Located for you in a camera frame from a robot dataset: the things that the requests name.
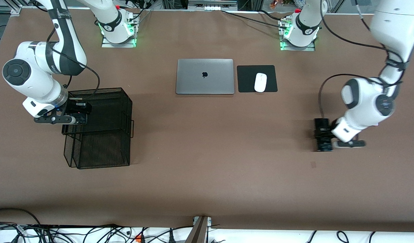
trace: white mouse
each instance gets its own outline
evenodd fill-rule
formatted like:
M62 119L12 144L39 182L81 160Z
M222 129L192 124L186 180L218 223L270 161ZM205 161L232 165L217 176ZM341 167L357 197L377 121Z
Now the white mouse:
M265 86L267 85L267 75L257 73L255 78L255 91L264 92Z

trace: black mouse pad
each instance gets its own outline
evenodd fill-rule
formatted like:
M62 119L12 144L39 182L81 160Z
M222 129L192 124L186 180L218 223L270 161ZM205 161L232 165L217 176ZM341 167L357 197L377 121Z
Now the black mouse pad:
M238 92L256 92L255 78L257 73L267 75L267 85L264 92L277 92L274 65L237 66Z

